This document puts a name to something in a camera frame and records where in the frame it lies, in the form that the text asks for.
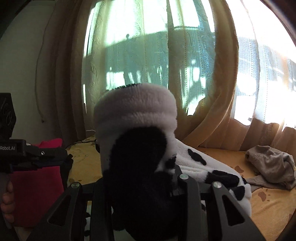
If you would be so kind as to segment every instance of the pink fabric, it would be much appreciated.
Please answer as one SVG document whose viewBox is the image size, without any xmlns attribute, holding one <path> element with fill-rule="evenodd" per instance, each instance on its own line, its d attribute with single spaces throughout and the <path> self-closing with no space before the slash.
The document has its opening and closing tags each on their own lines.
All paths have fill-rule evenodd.
<svg viewBox="0 0 296 241">
<path fill-rule="evenodd" d="M 39 148 L 57 148 L 62 139 L 43 141 Z M 14 187 L 14 225 L 35 227 L 57 198 L 63 193 L 59 167 L 45 167 L 37 171 L 14 172 L 10 175 Z"/>
</svg>

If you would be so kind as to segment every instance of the wall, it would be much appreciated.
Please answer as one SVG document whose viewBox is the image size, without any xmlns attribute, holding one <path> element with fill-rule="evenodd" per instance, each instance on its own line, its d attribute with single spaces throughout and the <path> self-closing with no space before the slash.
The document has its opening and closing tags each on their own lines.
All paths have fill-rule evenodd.
<svg viewBox="0 0 296 241">
<path fill-rule="evenodd" d="M 0 39 L 0 92 L 10 92 L 17 117 L 14 139 L 28 143 L 55 138 L 41 123 L 35 99 L 35 71 L 54 1 L 31 1 Z"/>
</svg>

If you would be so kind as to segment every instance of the cow print blanket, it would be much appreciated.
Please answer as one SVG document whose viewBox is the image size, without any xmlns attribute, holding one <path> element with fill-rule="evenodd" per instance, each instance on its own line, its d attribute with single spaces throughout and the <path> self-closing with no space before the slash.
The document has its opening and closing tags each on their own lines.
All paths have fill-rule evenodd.
<svg viewBox="0 0 296 241">
<path fill-rule="evenodd" d="M 177 140 L 176 117 L 172 93 L 148 83 L 108 91 L 94 109 L 107 195 L 137 241 L 178 233 L 183 202 L 170 196 L 175 164 L 198 182 L 221 182 L 251 216 L 250 185 L 229 166 Z"/>
</svg>

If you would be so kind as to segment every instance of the metal screw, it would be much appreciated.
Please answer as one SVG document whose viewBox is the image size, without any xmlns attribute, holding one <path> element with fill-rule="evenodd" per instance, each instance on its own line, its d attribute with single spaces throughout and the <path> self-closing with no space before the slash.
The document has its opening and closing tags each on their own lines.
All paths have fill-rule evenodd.
<svg viewBox="0 0 296 241">
<path fill-rule="evenodd" d="M 189 177 L 188 177 L 187 174 L 181 174 L 181 175 L 180 175 L 180 178 L 181 178 L 182 180 L 187 180 Z"/>
<path fill-rule="evenodd" d="M 80 184 L 79 183 L 72 183 L 71 184 L 71 187 L 76 189 L 76 188 L 79 188 Z"/>
<path fill-rule="evenodd" d="M 222 187 L 222 184 L 220 182 L 213 182 L 213 186 L 215 188 L 221 188 Z"/>
</svg>

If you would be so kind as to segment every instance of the mattress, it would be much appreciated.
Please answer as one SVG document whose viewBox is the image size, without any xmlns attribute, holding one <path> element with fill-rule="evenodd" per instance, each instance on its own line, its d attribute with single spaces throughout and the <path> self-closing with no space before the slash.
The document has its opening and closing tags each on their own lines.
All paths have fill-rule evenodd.
<svg viewBox="0 0 296 241">
<path fill-rule="evenodd" d="M 245 160 L 245 152 L 220 149 L 197 148 L 199 151 L 235 169 L 244 178 L 255 176 L 252 165 Z M 80 182 L 82 185 L 96 182 L 102 177 L 100 155 L 95 143 L 71 146 L 68 153 L 73 155 L 73 167 L 68 185 Z M 253 192 L 252 220 L 267 241 L 275 241 L 283 231 L 296 208 L 296 188 L 288 190 L 260 188 Z"/>
</svg>

